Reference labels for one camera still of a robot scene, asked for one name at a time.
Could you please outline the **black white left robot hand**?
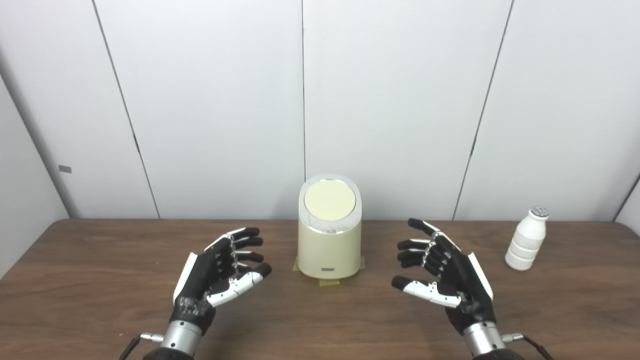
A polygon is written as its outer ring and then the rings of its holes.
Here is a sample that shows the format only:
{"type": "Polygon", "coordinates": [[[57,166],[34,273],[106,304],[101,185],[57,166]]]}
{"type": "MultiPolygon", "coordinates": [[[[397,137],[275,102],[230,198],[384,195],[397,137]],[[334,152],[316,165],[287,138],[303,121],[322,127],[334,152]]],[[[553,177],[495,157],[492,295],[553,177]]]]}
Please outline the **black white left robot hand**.
{"type": "Polygon", "coordinates": [[[173,293],[170,322],[196,326],[205,335],[217,307],[238,298],[265,280],[272,267],[249,247],[264,243],[257,227],[220,235],[201,253],[190,253],[173,293]]]}

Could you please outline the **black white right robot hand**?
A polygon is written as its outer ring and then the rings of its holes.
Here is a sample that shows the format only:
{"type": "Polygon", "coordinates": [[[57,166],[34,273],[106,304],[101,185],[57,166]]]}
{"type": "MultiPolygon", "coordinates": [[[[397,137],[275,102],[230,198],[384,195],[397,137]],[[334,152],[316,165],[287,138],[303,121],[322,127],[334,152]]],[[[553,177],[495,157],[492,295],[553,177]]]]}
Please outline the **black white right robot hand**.
{"type": "Polygon", "coordinates": [[[428,238],[398,242],[400,266],[420,267],[435,280],[425,282],[396,275],[391,280],[394,289],[443,306],[460,335],[476,324],[496,324],[493,290],[475,254],[463,253],[448,235],[427,221],[410,218],[407,225],[423,231],[428,238]]]}

